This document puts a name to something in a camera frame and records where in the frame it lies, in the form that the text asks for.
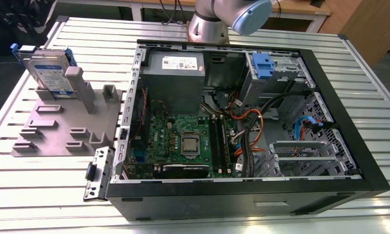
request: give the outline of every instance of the blue drive latch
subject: blue drive latch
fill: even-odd
[[[274,62],[266,53],[253,53],[253,65],[258,79],[270,79],[274,72]]]

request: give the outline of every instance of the aluminum slotted table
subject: aluminum slotted table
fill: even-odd
[[[186,41],[185,27],[69,18],[56,22],[48,48],[73,50],[94,89],[126,90],[136,40]],[[337,35],[258,31],[232,44],[312,49],[390,183],[390,94],[346,39]],[[34,106],[36,83],[24,73],[0,111],[0,230],[64,233],[390,233],[390,191],[318,215],[128,222],[109,202],[82,202],[92,156],[10,156]]]

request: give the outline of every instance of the blue hard drive label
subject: blue hard drive label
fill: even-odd
[[[37,75],[53,94],[73,94],[73,88],[65,77],[65,71],[58,65],[34,65]]]

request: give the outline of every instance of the gray 3d-printed holder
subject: gray 3d-printed holder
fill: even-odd
[[[57,99],[37,90],[40,99],[13,146],[13,156],[92,156],[110,146],[121,105],[121,90],[105,85],[92,90],[80,67],[66,70],[77,99]]]

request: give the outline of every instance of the sticker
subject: sticker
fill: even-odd
[[[237,171],[242,171],[242,164],[236,163],[236,170],[237,170]]]
[[[238,99],[234,100],[234,103],[236,103],[237,106],[241,106],[242,105],[242,102]]]
[[[54,94],[73,94],[73,88],[68,79],[64,77],[64,69],[58,65],[34,65],[40,80]]]
[[[166,56],[162,58],[162,69],[197,70],[196,58]]]

